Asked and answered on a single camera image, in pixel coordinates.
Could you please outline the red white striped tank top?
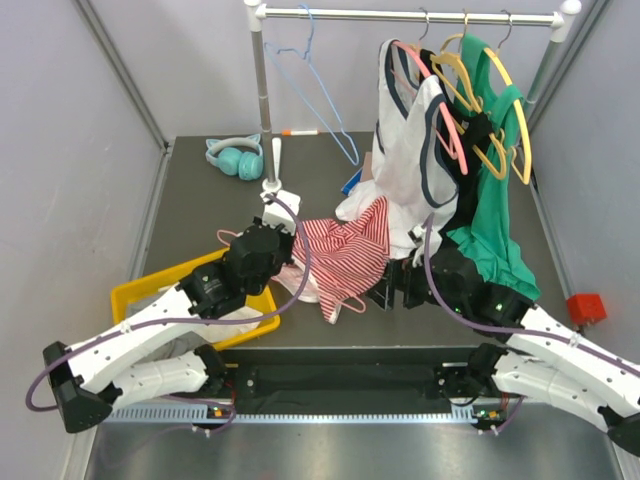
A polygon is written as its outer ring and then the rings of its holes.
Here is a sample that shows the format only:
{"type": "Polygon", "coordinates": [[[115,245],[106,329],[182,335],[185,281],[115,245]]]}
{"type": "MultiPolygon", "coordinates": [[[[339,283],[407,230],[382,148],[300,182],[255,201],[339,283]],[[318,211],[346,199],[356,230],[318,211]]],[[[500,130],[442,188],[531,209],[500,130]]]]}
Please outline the red white striped tank top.
{"type": "Polygon", "coordinates": [[[297,238],[294,261],[302,264],[302,279],[294,293],[304,289],[313,274],[320,290],[320,309],[328,318],[337,301],[362,297],[382,277],[389,260],[388,201],[375,199],[354,220],[340,223],[331,218],[304,220],[309,248],[297,238]]]}

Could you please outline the pink wire hanger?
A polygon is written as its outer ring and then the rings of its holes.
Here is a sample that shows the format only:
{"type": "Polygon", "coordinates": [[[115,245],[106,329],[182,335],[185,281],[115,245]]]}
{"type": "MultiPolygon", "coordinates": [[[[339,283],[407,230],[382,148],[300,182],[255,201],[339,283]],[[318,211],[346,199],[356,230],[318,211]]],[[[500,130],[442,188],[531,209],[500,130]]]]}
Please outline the pink wire hanger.
{"type": "MultiPolygon", "coordinates": [[[[227,229],[218,229],[216,232],[218,242],[225,247],[229,247],[231,241],[240,235],[241,232],[234,232],[227,229]]],[[[294,294],[293,287],[298,286],[298,284],[301,282],[302,272],[302,264],[295,260],[292,267],[285,267],[284,272],[274,277],[274,280],[281,286],[284,286],[291,294],[294,294]]],[[[309,279],[303,289],[302,294],[298,297],[298,299],[305,303],[318,303],[319,305],[321,305],[320,290],[316,279],[313,277],[313,274],[309,275],[309,279]]],[[[336,302],[335,308],[328,318],[328,322],[331,324],[335,324],[340,312],[343,309],[351,310],[352,312],[357,314],[363,314],[366,311],[367,307],[361,297],[347,297],[344,300],[336,302]]]]}

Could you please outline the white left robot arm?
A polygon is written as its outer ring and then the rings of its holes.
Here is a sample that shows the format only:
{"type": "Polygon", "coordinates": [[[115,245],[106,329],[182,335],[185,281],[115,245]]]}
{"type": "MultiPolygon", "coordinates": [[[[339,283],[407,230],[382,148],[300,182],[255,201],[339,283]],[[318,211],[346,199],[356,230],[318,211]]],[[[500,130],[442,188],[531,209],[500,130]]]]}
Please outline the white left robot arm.
{"type": "Polygon", "coordinates": [[[264,210],[218,258],[195,267],[147,307],[98,335],[43,351],[39,375],[51,388],[53,410],[70,434],[89,430],[131,404],[176,393],[216,396],[226,387],[225,366],[211,341],[175,358],[147,356],[200,327],[235,327],[270,320],[288,304],[238,317],[286,264],[295,241],[307,236],[298,217],[301,199],[285,190],[261,195],[264,210]]]}

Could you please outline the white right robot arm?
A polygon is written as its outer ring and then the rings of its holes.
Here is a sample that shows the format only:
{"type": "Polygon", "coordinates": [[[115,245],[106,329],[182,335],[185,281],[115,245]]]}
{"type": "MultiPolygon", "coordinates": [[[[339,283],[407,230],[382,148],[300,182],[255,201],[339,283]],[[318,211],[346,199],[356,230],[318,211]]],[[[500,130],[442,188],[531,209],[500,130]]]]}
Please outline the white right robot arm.
{"type": "Polygon", "coordinates": [[[461,381],[464,396],[502,393],[577,416],[624,451],[639,453],[639,367],[567,328],[517,291],[486,282],[452,242],[387,264],[368,292],[390,310],[397,292],[407,309],[437,305],[491,338],[476,347],[461,381]]]}

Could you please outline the white navy-trimmed tank top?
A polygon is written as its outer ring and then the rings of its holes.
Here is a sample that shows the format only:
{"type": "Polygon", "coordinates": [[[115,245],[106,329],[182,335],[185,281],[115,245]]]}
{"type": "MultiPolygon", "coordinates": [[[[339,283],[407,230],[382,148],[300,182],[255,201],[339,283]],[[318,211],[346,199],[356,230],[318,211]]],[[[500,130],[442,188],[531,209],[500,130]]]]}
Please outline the white navy-trimmed tank top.
{"type": "Polygon", "coordinates": [[[446,102],[435,75],[418,81],[417,61],[396,40],[379,49],[378,120],[371,148],[372,178],[359,182],[335,210],[352,221],[377,198],[388,201],[389,257],[410,255],[414,227],[434,216],[430,250],[437,251],[436,232],[455,215],[459,186],[458,162],[447,158],[440,140],[446,126],[440,106],[446,102]]]}

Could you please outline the black tank top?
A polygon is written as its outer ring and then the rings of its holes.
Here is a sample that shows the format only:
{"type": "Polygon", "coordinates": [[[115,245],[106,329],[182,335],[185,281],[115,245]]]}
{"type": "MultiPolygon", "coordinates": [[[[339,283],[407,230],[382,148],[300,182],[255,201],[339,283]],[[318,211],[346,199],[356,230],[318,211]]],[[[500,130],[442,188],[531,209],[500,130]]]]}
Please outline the black tank top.
{"type": "Polygon", "coordinates": [[[470,226],[475,216],[479,174],[483,165],[472,150],[464,145],[461,133],[460,140],[469,169],[467,175],[462,175],[458,162],[449,156],[438,140],[434,128],[437,128],[445,141],[449,140],[449,133],[438,107],[440,101],[446,101],[453,119],[458,113],[442,81],[435,74],[427,80],[435,92],[431,95],[429,105],[419,116],[419,125],[425,129],[419,157],[421,190],[430,211],[435,214],[435,238],[442,245],[453,248],[457,245],[453,233],[470,226]]]}

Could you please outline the yellow hanger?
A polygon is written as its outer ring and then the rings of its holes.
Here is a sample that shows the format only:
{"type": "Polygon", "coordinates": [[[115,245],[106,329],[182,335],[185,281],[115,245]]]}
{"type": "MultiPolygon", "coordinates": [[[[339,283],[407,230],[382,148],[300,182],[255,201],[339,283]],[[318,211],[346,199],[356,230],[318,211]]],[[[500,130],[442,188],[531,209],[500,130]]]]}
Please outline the yellow hanger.
{"type": "MultiPolygon", "coordinates": [[[[507,87],[511,87],[513,85],[513,81],[511,79],[506,67],[503,65],[503,63],[499,59],[497,53],[494,52],[490,47],[485,47],[484,48],[484,53],[488,56],[488,58],[491,60],[491,62],[496,67],[496,69],[499,72],[500,76],[502,77],[505,85],[507,87]]],[[[522,101],[520,100],[519,97],[517,97],[514,100],[513,107],[514,107],[514,111],[515,111],[516,118],[517,118],[518,125],[519,125],[519,133],[520,133],[520,140],[521,140],[521,150],[523,152],[523,166],[522,166],[521,169],[519,169],[516,166],[516,164],[514,163],[514,161],[513,161],[512,167],[514,168],[515,173],[519,177],[521,182],[524,185],[528,185],[530,183],[530,180],[531,180],[533,155],[532,155],[532,149],[531,149],[531,142],[530,142],[528,124],[527,124],[527,120],[526,120],[526,117],[525,117],[522,101]]]]}
{"type": "Polygon", "coordinates": [[[437,54],[429,60],[434,72],[444,86],[453,94],[457,116],[456,129],[463,134],[464,145],[468,146],[489,172],[498,180],[504,180],[507,173],[507,152],[504,147],[505,134],[502,129],[496,134],[493,124],[483,110],[483,100],[474,94],[470,74],[462,61],[461,54],[447,49],[453,40],[462,40],[463,34],[449,36],[437,54]]]}

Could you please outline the pink plastic hanger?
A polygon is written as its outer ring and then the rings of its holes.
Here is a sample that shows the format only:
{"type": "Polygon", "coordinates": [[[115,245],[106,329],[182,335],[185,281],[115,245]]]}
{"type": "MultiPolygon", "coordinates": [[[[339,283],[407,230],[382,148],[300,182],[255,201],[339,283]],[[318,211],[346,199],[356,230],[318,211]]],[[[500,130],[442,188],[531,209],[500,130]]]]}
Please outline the pink plastic hanger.
{"type": "MultiPolygon", "coordinates": [[[[433,76],[433,73],[429,70],[429,68],[424,64],[424,62],[420,59],[419,54],[414,51],[408,44],[403,43],[399,40],[393,40],[392,44],[399,49],[403,50],[417,65],[419,71],[423,74],[425,78],[429,78],[433,76]]],[[[441,113],[442,119],[446,126],[446,129],[449,133],[449,140],[445,141],[437,128],[434,128],[436,132],[436,136],[442,146],[445,148],[446,152],[449,156],[458,162],[459,170],[462,175],[467,175],[469,173],[464,148],[462,146],[456,124],[454,119],[448,110],[445,100],[441,100],[438,104],[439,111],[441,113]]]]}

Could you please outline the yellow plastic bin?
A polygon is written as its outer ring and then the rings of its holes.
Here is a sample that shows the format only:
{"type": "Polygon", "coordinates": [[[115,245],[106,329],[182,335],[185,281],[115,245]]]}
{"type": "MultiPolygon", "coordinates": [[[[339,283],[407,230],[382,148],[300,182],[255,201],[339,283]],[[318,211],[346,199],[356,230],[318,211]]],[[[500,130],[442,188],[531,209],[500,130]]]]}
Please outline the yellow plastic bin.
{"type": "MultiPolygon", "coordinates": [[[[121,284],[111,291],[111,310],[114,324],[118,324],[134,313],[135,307],[142,307],[142,303],[164,293],[165,290],[177,283],[181,278],[190,274],[197,266],[219,259],[228,248],[219,249],[210,254],[180,263],[173,267],[160,270],[139,279],[121,284]]],[[[258,296],[248,296],[245,306],[255,309],[265,315],[277,309],[269,287],[258,296]]],[[[252,331],[237,335],[231,339],[212,343],[218,351],[248,342],[252,339],[270,334],[280,326],[281,319],[275,315],[263,320],[252,331]]]]}

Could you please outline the cream white cloth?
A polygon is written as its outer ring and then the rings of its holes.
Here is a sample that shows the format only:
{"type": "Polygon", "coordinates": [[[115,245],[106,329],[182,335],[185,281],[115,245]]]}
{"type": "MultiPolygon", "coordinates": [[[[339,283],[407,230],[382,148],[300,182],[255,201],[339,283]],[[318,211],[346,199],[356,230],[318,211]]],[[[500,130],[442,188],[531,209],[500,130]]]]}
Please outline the cream white cloth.
{"type": "MultiPolygon", "coordinates": [[[[166,290],[161,297],[148,306],[146,309],[147,318],[152,320],[166,320],[167,318],[199,319],[197,314],[189,312],[192,306],[193,301],[189,299],[185,291],[175,285],[166,290]]],[[[254,330],[260,324],[260,321],[251,322],[251,319],[260,315],[259,311],[244,306],[223,315],[217,322],[203,324],[169,321],[165,326],[159,323],[148,327],[148,330],[155,331],[154,339],[156,342],[159,342],[159,339],[163,339],[168,343],[177,338],[191,338],[199,340],[201,345],[212,344],[254,330]]]]}

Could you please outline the blue box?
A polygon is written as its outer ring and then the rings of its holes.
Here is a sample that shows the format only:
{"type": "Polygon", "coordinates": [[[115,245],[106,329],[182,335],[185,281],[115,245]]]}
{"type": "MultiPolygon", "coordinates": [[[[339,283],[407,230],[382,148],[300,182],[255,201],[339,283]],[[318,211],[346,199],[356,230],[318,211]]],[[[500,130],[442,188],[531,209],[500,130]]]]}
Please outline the blue box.
{"type": "Polygon", "coordinates": [[[341,188],[341,193],[348,196],[361,181],[363,169],[358,169],[341,188]]]}

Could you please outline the orange white marker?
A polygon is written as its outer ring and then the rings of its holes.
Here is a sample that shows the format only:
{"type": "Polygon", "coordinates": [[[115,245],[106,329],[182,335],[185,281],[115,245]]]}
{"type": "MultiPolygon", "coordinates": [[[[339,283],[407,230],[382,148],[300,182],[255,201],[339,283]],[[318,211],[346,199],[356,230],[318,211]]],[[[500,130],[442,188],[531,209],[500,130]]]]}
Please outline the orange white marker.
{"type": "Polygon", "coordinates": [[[282,130],[281,135],[285,137],[290,136],[316,136],[321,133],[318,129],[287,129],[282,130]]]}

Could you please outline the grey cloth in bin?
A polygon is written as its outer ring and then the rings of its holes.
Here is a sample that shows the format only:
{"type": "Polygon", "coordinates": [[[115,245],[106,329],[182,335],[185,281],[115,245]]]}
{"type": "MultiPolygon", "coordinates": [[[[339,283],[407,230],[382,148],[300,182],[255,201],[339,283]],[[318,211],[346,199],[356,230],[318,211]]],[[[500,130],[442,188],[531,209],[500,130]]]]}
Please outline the grey cloth in bin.
{"type": "Polygon", "coordinates": [[[191,338],[177,338],[162,345],[146,357],[146,361],[159,361],[178,357],[199,347],[201,342],[191,338]]]}

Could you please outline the red plastic block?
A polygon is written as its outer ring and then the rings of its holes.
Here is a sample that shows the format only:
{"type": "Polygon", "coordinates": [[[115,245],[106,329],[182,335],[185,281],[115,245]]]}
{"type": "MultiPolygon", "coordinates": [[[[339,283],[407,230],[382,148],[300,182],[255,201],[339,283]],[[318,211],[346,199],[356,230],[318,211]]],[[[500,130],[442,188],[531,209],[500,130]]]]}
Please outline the red plastic block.
{"type": "Polygon", "coordinates": [[[576,326],[595,324],[608,317],[597,293],[577,293],[568,298],[566,303],[571,322],[576,326]]]}

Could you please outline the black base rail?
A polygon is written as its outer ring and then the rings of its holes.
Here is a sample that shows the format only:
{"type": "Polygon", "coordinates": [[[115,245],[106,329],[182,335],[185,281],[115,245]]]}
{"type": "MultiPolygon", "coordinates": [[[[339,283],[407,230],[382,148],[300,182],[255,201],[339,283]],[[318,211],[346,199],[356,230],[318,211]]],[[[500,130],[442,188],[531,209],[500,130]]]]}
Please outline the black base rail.
{"type": "Polygon", "coordinates": [[[239,348],[222,353],[238,398],[260,411],[378,403],[419,406],[500,398],[490,379],[501,349],[478,347],[239,348]]]}

